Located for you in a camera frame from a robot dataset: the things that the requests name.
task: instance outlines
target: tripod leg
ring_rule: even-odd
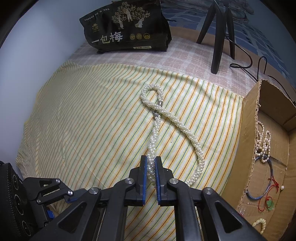
[[[229,39],[234,42],[234,26],[233,26],[232,13],[230,9],[228,9],[228,12],[227,12],[227,29],[228,29]],[[235,45],[231,41],[229,41],[230,56],[234,59]]]
[[[216,11],[216,35],[215,35],[215,44],[214,44],[214,53],[211,66],[211,72],[217,74],[222,51],[224,45],[225,31],[226,31],[226,13],[225,11]]]
[[[207,33],[207,30],[209,29],[214,17],[215,17],[215,14],[216,14],[216,9],[215,9],[215,2],[212,3],[212,5],[210,6],[209,8],[209,11],[207,12],[207,16],[205,17],[205,22],[202,26],[202,29],[200,31],[200,34],[198,36],[198,39],[196,41],[197,44],[201,44],[202,43],[202,40],[203,38],[205,37],[206,33]]]

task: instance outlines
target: metal clasp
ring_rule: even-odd
[[[158,105],[160,105],[162,107],[163,106],[163,102],[162,101],[159,101]],[[159,116],[160,115],[160,114],[158,114],[155,111],[152,111],[152,113],[153,113],[154,116]]]

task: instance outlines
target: yellow striped fabric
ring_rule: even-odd
[[[108,188],[128,177],[147,153],[153,114],[140,100],[142,88],[159,84],[163,106],[198,137],[205,170],[193,185],[223,190],[240,129],[242,97],[195,77],[124,64],[79,66],[67,61],[39,91],[24,125],[16,159],[24,177],[60,178],[70,188]],[[148,97],[157,100],[154,91]],[[193,146],[162,118],[156,154],[174,176],[186,180],[196,167]],[[66,208],[55,203],[58,212]],[[146,205],[129,207],[125,240],[174,240],[172,207],[159,207],[155,189]]]

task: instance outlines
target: printed tree illustration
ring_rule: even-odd
[[[120,7],[118,7],[118,11],[123,12],[126,14],[128,17],[128,21],[132,21],[133,19],[131,18],[131,12],[135,10],[134,5],[130,5],[127,2],[123,2]]]
[[[120,27],[123,28],[123,21],[126,19],[130,22],[133,19],[138,19],[138,23],[135,24],[136,28],[141,28],[143,25],[144,18],[150,16],[148,11],[145,11],[142,7],[136,7],[130,5],[127,2],[123,2],[121,6],[117,8],[117,11],[112,16],[112,21],[119,23]]]
[[[115,14],[112,16],[112,21],[115,23],[119,23],[120,27],[123,29],[123,21],[126,20],[126,14],[123,12],[115,12]]]
[[[146,10],[144,10],[142,7],[137,7],[133,9],[132,16],[134,19],[138,19],[139,21],[135,24],[136,28],[141,28],[144,18],[147,18],[150,16],[150,13]]]

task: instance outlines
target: black bag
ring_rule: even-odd
[[[172,40],[160,0],[125,0],[80,18],[87,42],[97,53],[113,50],[166,51]]]

